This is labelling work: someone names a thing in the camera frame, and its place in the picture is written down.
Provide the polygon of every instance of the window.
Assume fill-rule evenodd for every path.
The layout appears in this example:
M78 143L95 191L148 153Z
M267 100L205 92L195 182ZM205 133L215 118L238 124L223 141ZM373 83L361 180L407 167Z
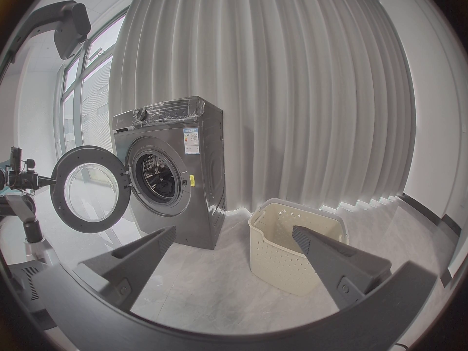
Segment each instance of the window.
M86 61L86 66L90 65L117 42L120 28L122 27L122 23L124 23L124 18L125 17L122 17L115 21L92 41L88 51L89 55L88 60Z
M103 105L102 107L99 107L97 109L97 115L102 116L103 114L106 114L109 112L109 104Z
M65 68L60 101L62 153L82 145L112 150L108 115L109 77L114 44L124 18L125 14L120 13L97 35L85 41L76 58ZM78 110L79 115L73 118L73 111Z
M83 81L81 115L90 115L88 124L81 126L83 144L112 151L109 128L109 77L112 57L100 64Z
M74 91L65 99L63 103L63 131L65 136L65 147L67 151L76 147L75 133L73 128L73 96Z
M78 71L78 63L79 59L77 58L75 62L73 62L72 66L70 66L65 74L65 91L75 82L76 73Z

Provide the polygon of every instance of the front-loading washing machine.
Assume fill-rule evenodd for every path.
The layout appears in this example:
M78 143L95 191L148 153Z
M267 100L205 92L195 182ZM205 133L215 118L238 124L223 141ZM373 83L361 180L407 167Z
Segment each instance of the front-loading washing machine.
M140 231L174 225L176 243L214 249L226 210L222 110L200 97L160 102L115 116L112 131L117 157L82 146L57 162L61 219L95 233L130 203Z
M226 207L222 110L200 97L160 102L115 116L112 131L138 228L175 225L176 243L214 249Z

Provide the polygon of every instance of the floor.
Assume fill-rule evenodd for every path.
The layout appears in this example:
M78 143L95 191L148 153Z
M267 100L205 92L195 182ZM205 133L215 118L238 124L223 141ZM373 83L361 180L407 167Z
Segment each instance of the floor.
M130 212L99 234L81 234L65 226L50 209L48 192L36 196L38 219L61 261L79 261L139 238ZM440 274L448 265L457 238L398 198L342 204L329 210L345 222L350 245L392 262L394 272L407 260ZM323 284L310 295L283 292L251 273L250 213L231 212L214 250L173 244L135 302L132 312L149 320L191 331L218 334L262 333L306 324L337 311ZM0 229L0 248L8 263L24 259L24 234L18 219ZM403 335L411 344L436 317L451 292L440 280L421 315Z

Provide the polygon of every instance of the white plastic basket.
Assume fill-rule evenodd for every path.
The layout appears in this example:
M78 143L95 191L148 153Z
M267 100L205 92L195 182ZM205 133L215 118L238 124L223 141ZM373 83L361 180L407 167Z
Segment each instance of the white plastic basket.
M278 289L304 296L320 279L292 237L294 225L346 244L348 232L343 220L334 214L281 199L267 200L252 214L250 270Z

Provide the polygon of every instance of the washing machine door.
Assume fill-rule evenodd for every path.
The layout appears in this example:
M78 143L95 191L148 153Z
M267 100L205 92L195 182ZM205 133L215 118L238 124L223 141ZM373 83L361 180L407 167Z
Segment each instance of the washing machine door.
M50 198L71 228L98 233L113 226L130 201L130 179L122 162L106 149L81 146L55 165Z

